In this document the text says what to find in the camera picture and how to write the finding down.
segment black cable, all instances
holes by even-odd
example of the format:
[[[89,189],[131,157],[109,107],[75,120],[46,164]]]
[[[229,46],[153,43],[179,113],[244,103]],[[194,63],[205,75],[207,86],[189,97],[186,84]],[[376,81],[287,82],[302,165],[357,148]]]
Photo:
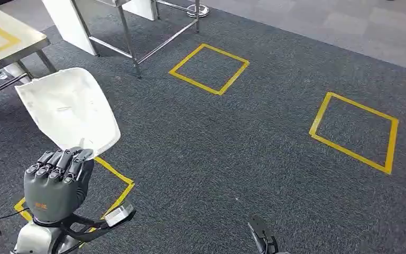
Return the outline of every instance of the black cable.
[[[21,213],[21,212],[24,212],[25,210],[28,210],[28,209],[29,209],[29,208],[25,208],[25,209],[22,209],[22,210],[19,211],[19,212],[12,213],[12,214],[6,215],[6,216],[2,216],[2,217],[0,217],[0,220],[6,219],[6,218],[11,217],[11,216],[13,216],[13,215],[17,215],[17,214],[19,214],[19,213]]]

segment white plastic cover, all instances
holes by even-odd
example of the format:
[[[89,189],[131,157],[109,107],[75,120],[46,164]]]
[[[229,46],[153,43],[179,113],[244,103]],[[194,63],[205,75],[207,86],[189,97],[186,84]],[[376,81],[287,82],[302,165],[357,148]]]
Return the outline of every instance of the white plastic cover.
[[[85,69],[61,70],[15,88],[38,128],[63,150],[89,148],[94,158],[121,137],[104,93]]]

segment metal table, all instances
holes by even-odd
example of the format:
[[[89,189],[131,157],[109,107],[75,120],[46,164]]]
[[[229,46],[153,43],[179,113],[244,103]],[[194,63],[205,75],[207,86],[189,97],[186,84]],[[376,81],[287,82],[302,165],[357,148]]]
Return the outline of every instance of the metal table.
[[[32,78],[21,59],[36,53],[49,71],[57,70],[41,50],[50,44],[45,34],[0,11],[0,69],[18,63],[26,75],[19,75],[0,85],[0,91],[24,77]]]
[[[83,20],[83,16],[80,13],[80,10],[79,10],[79,8],[77,6],[76,0],[71,0],[72,4],[74,5],[74,8],[77,11],[78,17],[80,18],[80,21],[83,24],[86,35],[88,36],[88,38],[91,41],[92,48],[95,50],[95,52],[98,53],[98,51],[96,49],[96,45],[95,45],[95,43],[98,43],[98,44],[100,44],[102,46],[105,46],[105,47],[107,47],[107,48],[109,48],[111,50],[116,51],[117,53],[119,53],[119,54],[121,54],[123,56],[131,58],[133,60],[133,66],[136,69],[136,73],[137,73],[138,78],[141,78],[141,71],[139,70],[139,64],[141,64],[142,62],[147,60],[149,57],[151,57],[153,54],[158,52],[160,49],[162,49],[164,46],[169,44],[173,39],[175,39],[177,36],[182,34],[184,31],[186,31],[187,29],[189,29],[193,25],[195,25],[196,33],[199,33],[199,29],[200,29],[199,28],[199,26],[200,26],[199,18],[200,18],[200,15],[197,15],[196,11],[189,10],[189,9],[187,9],[185,7],[182,7],[182,6],[179,6],[179,5],[176,5],[176,4],[171,4],[171,3],[165,2],[163,0],[151,0],[157,19],[160,19],[160,14],[159,14],[159,10],[158,10],[158,4],[164,4],[166,6],[176,8],[176,9],[185,11],[187,13],[194,14],[195,19],[192,22],[190,22],[188,25],[186,25],[184,28],[182,28],[180,31],[178,31],[176,34],[174,34],[172,37],[168,38],[166,41],[164,41],[162,44],[160,44],[158,47],[156,47],[155,49],[150,51],[144,57],[142,57],[140,59],[137,59],[136,53],[134,52],[134,49],[133,49],[133,44],[132,44],[132,40],[131,40],[130,31],[129,31],[128,25],[127,25],[127,20],[125,19],[124,10],[122,9],[122,5],[128,3],[130,0],[97,0],[97,1],[117,8],[119,16],[120,16],[121,21],[122,21],[122,26],[124,28],[124,34],[125,34],[125,40],[126,40],[126,43],[127,43],[128,52],[125,52],[125,51],[123,51],[121,49],[118,49],[118,48],[116,48],[116,47],[114,47],[114,46],[112,46],[112,45],[110,45],[110,44],[108,44],[108,43],[106,43],[106,42],[92,36],[91,33],[89,32],[89,29],[88,29],[85,21]],[[195,6],[196,6],[195,7],[196,10],[200,10],[200,0],[195,0]]]

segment dark carpet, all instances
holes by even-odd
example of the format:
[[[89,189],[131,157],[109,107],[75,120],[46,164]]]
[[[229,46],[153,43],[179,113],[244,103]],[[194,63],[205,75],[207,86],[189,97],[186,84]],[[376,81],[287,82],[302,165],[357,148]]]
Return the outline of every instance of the dark carpet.
[[[115,10],[79,4],[94,36],[124,48]],[[160,11],[158,22],[127,15],[138,55],[190,22],[183,12]],[[102,48],[93,57],[55,28],[45,33],[53,44],[44,51],[57,68],[82,67],[99,82],[122,133],[101,157],[136,184],[128,196],[138,210],[132,223],[83,253],[256,253],[252,213],[290,253],[406,253],[405,68],[218,10],[202,20],[200,34],[189,30],[146,61],[141,80],[129,59]],[[202,43],[251,63],[223,96],[168,74]],[[204,53],[191,62],[194,74],[183,71],[218,88],[237,63]],[[23,61],[36,76],[48,73],[36,56]],[[309,135],[327,92],[399,119],[391,175]],[[379,163],[388,133],[385,119],[334,99],[319,127]],[[2,91],[0,215],[14,211],[24,169],[46,149],[54,144],[15,90]],[[98,166],[80,214],[98,218],[123,189]],[[0,253],[13,248],[24,223],[20,216],[2,222]]]

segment orange logo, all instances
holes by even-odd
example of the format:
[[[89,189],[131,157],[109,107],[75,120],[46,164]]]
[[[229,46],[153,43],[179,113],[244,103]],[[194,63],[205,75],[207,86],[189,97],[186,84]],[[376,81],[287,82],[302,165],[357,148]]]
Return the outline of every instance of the orange logo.
[[[48,207],[46,206],[46,204],[40,204],[40,203],[35,203],[35,206],[44,210],[47,210]]]

